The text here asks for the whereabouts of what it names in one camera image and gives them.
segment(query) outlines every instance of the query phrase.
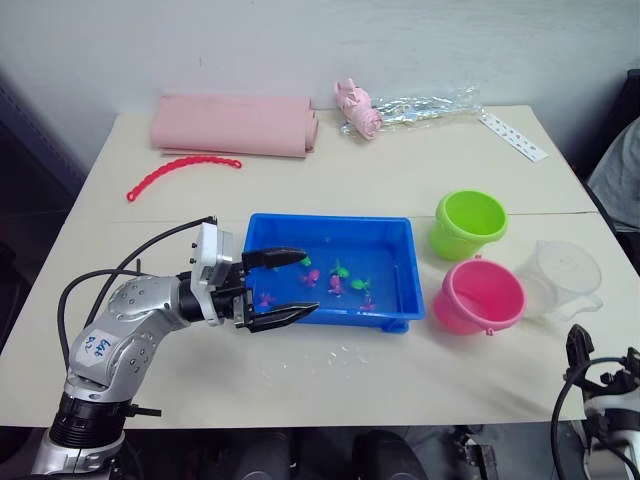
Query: white table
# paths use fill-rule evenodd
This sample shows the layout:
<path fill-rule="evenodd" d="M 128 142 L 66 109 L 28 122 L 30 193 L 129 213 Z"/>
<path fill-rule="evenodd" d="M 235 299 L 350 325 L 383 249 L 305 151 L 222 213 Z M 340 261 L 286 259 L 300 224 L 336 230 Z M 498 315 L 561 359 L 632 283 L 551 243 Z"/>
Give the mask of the white table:
<path fill-rule="evenodd" d="M 550 144 L 545 143 L 548 139 L 539 128 L 534 128 L 531 122 L 522 125 L 517 122 L 518 118 L 529 117 L 528 108 L 510 107 L 497 111 L 504 120 L 513 123 L 543 148 L 554 151 Z M 323 210 L 324 204 L 306 200 L 301 202 L 301 206 L 300 202 L 290 199 L 280 190 L 274 191 L 269 198 L 256 197 L 249 190 L 245 195 L 253 199 L 253 203 L 242 195 L 239 197 L 242 208 L 246 209 L 243 213 L 237 203 L 216 202 L 220 192 L 242 191 L 239 185 L 232 183 L 231 176 L 225 176 L 239 172 L 224 167 L 211 167 L 210 176 L 203 173 L 207 167 L 185 169 L 182 176 L 175 173 L 173 178 L 167 177 L 152 186 L 142 194 L 138 200 L 140 203 L 126 205 L 124 192 L 128 185 L 137 182 L 143 171 L 151 170 L 152 165 L 159 162 L 151 154 L 138 157 L 135 153 L 146 151 L 140 146 L 145 138 L 144 129 L 139 129 L 136 142 L 131 130 L 125 129 L 125 132 L 122 125 L 137 123 L 142 124 L 142 120 L 128 117 L 117 123 L 0 357 L 0 398 L 3 399 L 0 425 L 50 424 L 64 381 L 55 325 L 60 290 L 81 273 L 115 266 L 152 235 L 182 221 L 215 213 L 221 228 L 236 236 L 237 254 L 242 248 L 248 214 L 255 210 L 300 212 L 306 207 L 313 207 L 315 213 L 403 212 L 400 202 L 386 208 L 389 203 L 380 202 L 381 195 L 374 195 L 374 190 L 363 187 L 353 195 L 350 207 L 342 206 L 341 209 L 336 202 L 330 203 L 326 210 Z M 480 127 L 481 130 L 474 134 L 478 138 L 484 132 L 484 127 Z M 425 145 L 439 143 L 438 138 L 442 135 L 451 136 L 450 141 L 459 145 L 460 142 L 454 141 L 455 135 L 450 132 L 452 128 L 460 133 L 461 129 L 474 130 L 475 125 L 411 133 L 427 138 L 423 142 Z M 285 172 L 288 171 L 287 166 L 298 171 L 298 176 L 303 176 L 300 172 L 308 166 L 315 171 L 312 184 L 324 184 L 335 173 L 334 165 L 330 163 L 332 149 L 344 149 L 342 155 L 345 159 L 350 150 L 353 158 L 364 162 L 364 157 L 359 156 L 362 146 L 348 142 L 343 145 L 345 139 L 326 135 L 327 131 L 325 125 L 317 147 L 318 157 L 321 151 L 325 152 L 322 158 L 326 163 L 319 162 L 315 155 L 304 162 L 250 160 L 241 173 L 243 182 L 258 186 L 259 182 L 254 177 L 263 175 L 271 178 L 273 173 L 270 174 L 266 166 L 277 164 L 273 169 Z M 594 256 L 603 273 L 598 293 L 604 300 L 604 307 L 599 312 L 581 314 L 576 318 L 591 333 L 595 354 L 622 355 L 627 346 L 640 343 L 638 277 L 600 215 L 591 212 L 593 205 L 561 163 L 562 159 L 552 156 L 541 164 L 532 165 L 515 151 L 503 151 L 503 145 L 498 138 L 493 139 L 493 133 L 487 131 L 486 134 L 485 141 L 496 142 L 483 147 L 487 158 L 485 163 L 497 162 L 497 158 L 520 171 L 521 178 L 511 179 L 511 184 L 518 184 L 523 194 L 516 195 L 517 189 L 513 186 L 502 187 L 504 203 L 518 208 L 515 214 L 512 212 L 510 215 L 510 227 L 505 238 L 487 246 L 482 253 L 486 258 L 513 268 L 533 251 L 537 239 L 561 239 L 581 245 Z M 379 158 L 376 144 L 365 147 L 372 158 Z M 129 145 L 133 152 L 127 157 L 122 156 L 127 151 L 125 145 Z M 126 162 L 132 165 L 134 174 L 129 175 L 122 170 Z M 433 163 L 441 164 L 437 159 Z M 429 170 L 426 164 L 421 169 L 418 165 L 415 168 L 418 173 Z M 556 174 L 564 179 L 549 178 L 545 194 L 533 200 L 530 196 L 535 190 L 530 180 L 543 169 L 548 173 L 542 177 Z M 449 186 L 439 187 L 440 193 L 460 187 L 450 178 L 455 169 L 443 172 L 442 182 Z M 500 182 L 495 181 L 496 172 L 482 174 L 482 170 L 477 170 L 476 173 L 474 186 L 494 194 L 496 192 L 490 186 L 501 188 Z M 504 172 L 500 175 L 509 178 Z M 385 171 L 372 169 L 367 178 L 369 182 L 382 184 L 385 176 Z M 411 181 L 417 176 L 420 175 L 405 175 L 403 178 Z M 427 175 L 424 178 L 427 184 L 437 183 Z M 194 188 L 194 185 L 202 187 L 206 183 L 209 190 Z M 166 189 L 172 192 L 168 196 Z M 562 206 L 549 200 L 549 189 L 558 194 L 563 192 L 565 205 L 571 208 L 563 210 Z M 193 198 L 197 201 L 191 207 L 189 191 L 196 192 Z M 105 195 L 112 199 L 112 208 L 108 208 L 108 202 L 103 198 Z M 171 197 L 178 198 L 178 201 L 171 202 Z M 425 247 L 426 234 L 433 222 L 429 209 L 435 207 L 436 200 L 436 195 L 429 195 L 425 197 L 429 208 L 416 208 L 413 203 L 407 203 L 404 210 L 413 225 L 427 305 L 451 266 L 434 258 Z M 383 212 L 375 210 L 378 204 Z M 548 208 L 554 213 L 538 212 L 538 204 L 542 205 L 539 209 Z M 423 213 L 416 215 L 415 210 Z M 156 245 L 144 255 L 143 269 L 160 275 L 188 269 L 190 243 L 195 235 L 195 230 L 183 232 Z M 79 331 L 103 280 L 86 282 L 70 297 L 67 309 L 70 335 Z M 218 328 L 196 324 L 164 340 L 135 398 L 136 403 L 143 406 L 162 408 L 163 417 L 137 417 L 127 426 L 205 428 L 547 420 L 566 368 L 564 342 L 569 328 L 569 324 L 521 321 L 494 337 L 458 337 L 442 331 L 431 313 L 426 321 L 413 322 L 406 335 L 383 334 L 366 328 L 316 325 L 293 325 L 251 335 L 236 330 L 230 324 Z M 579 417 L 580 407 L 579 398 L 575 395 L 570 397 L 565 415 Z"/>

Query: white wall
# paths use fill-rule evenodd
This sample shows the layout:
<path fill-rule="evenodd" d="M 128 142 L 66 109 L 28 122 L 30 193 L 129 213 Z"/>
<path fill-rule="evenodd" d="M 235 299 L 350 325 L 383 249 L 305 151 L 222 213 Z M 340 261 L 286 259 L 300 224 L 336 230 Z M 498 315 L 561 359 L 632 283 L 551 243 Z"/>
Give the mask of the white wall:
<path fill-rule="evenodd" d="M 638 66 L 637 0 L 3 0 L 0 74 L 88 170 L 114 115 L 165 91 L 477 85 L 571 154 Z"/>

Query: pink toy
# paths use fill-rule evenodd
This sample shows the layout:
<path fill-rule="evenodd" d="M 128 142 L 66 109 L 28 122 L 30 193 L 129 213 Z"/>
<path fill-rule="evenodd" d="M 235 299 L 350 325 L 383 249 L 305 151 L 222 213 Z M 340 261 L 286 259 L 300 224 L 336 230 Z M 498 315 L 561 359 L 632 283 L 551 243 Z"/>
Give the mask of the pink toy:
<path fill-rule="evenodd" d="M 275 301 L 276 301 L 276 299 L 273 298 L 268 293 L 261 293 L 260 294 L 260 303 L 258 304 L 258 306 L 259 307 L 268 307 Z"/>
<path fill-rule="evenodd" d="M 338 297 L 344 293 L 342 289 L 342 281 L 340 280 L 339 275 L 331 275 L 329 277 L 329 293 L 333 293 Z"/>
<path fill-rule="evenodd" d="M 364 305 L 360 307 L 360 310 L 364 312 L 373 312 L 376 309 L 375 304 L 373 303 L 373 299 L 370 295 L 367 295 L 364 298 Z"/>
<path fill-rule="evenodd" d="M 336 103 L 344 116 L 367 140 L 372 140 L 382 128 L 382 115 L 371 106 L 371 98 L 363 89 L 356 87 L 353 80 L 333 87 Z"/>
<path fill-rule="evenodd" d="M 320 278 L 320 270 L 311 270 L 309 275 L 304 275 L 301 278 L 302 283 L 307 287 L 315 287 L 318 279 Z"/>
<path fill-rule="evenodd" d="M 526 297 L 518 279 L 497 263 L 476 256 L 453 267 L 442 282 L 433 310 L 452 332 L 493 335 L 522 316 Z"/>

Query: robotic arm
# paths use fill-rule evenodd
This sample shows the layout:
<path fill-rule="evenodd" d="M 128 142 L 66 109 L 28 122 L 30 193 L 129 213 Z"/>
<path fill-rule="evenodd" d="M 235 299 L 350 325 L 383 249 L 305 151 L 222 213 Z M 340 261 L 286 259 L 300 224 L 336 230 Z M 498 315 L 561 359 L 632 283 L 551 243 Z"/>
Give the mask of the robotic arm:
<path fill-rule="evenodd" d="M 289 325 L 318 307 L 298 303 L 255 313 L 253 292 L 245 283 L 249 271 L 294 263 L 306 254 L 275 248 L 243 253 L 242 261 L 233 263 L 231 243 L 231 234 L 218 230 L 215 221 L 203 223 L 192 245 L 192 272 L 140 276 L 116 289 L 106 310 L 72 344 L 60 406 L 42 438 L 33 474 L 110 477 L 125 419 L 161 414 L 132 399 L 170 332 L 200 320 L 216 326 L 225 319 L 259 332 Z"/>

